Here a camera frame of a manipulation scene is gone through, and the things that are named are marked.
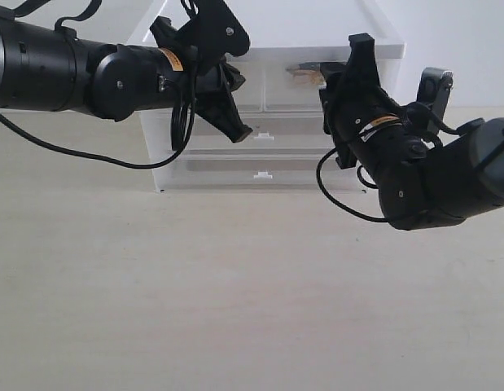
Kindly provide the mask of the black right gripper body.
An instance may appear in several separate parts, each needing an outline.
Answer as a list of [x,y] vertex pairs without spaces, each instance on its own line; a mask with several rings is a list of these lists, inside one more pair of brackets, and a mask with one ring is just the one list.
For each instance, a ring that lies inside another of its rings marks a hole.
[[351,169],[358,162],[354,145],[366,142],[389,125],[399,125],[397,104],[380,87],[378,90],[349,94],[342,74],[334,96],[322,102],[324,131],[336,148],[336,162],[341,169]]

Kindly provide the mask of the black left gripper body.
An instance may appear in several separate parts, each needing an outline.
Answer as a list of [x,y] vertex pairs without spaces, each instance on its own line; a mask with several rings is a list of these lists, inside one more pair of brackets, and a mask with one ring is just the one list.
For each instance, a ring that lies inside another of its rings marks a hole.
[[201,60],[189,55],[183,62],[186,91],[182,93],[182,113],[235,114],[235,67],[223,55],[207,72],[201,72]]

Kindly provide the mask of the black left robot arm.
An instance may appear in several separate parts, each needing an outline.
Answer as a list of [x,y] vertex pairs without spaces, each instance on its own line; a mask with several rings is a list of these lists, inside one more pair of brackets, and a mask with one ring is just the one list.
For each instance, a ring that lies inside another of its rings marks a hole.
[[0,108],[74,111],[123,121],[135,112],[193,104],[195,113],[239,143],[250,133],[233,93],[244,76],[226,56],[248,51],[248,34],[233,23],[176,29],[163,16],[150,30],[154,46],[82,40],[72,29],[47,29],[0,17]]

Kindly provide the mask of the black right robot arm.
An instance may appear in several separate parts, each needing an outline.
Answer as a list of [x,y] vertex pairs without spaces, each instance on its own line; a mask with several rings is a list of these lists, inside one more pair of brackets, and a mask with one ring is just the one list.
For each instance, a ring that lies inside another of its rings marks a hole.
[[374,38],[348,40],[346,62],[320,66],[323,129],[339,168],[377,191],[379,221],[413,231],[503,208],[504,117],[446,125],[454,79],[441,68],[424,69],[416,99],[401,105],[381,85]]

